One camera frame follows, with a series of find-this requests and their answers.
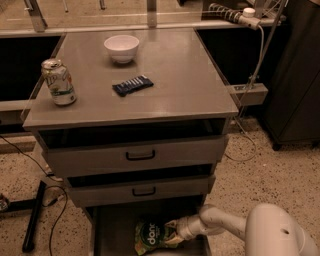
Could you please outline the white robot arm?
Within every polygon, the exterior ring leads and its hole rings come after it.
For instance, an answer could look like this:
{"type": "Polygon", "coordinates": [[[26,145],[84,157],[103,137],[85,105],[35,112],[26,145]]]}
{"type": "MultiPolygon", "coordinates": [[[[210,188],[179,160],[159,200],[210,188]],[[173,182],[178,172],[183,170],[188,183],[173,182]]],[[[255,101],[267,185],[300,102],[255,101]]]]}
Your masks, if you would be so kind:
{"type": "Polygon", "coordinates": [[[311,235],[283,208],[269,203],[258,204],[246,218],[207,204],[166,226],[174,229],[167,244],[228,231],[245,243],[246,256],[320,256],[311,235]]]}

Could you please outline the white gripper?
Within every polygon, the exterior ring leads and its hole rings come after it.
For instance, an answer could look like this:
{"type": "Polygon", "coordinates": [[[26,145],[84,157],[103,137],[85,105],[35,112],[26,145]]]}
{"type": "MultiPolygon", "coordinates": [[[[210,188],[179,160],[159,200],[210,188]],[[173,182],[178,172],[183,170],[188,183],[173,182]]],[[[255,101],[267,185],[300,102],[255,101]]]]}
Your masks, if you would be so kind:
{"type": "Polygon", "coordinates": [[[171,220],[165,226],[176,228],[177,234],[166,240],[167,244],[179,244],[184,240],[191,240],[203,232],[203,222],[198,214],[171,220]]]}

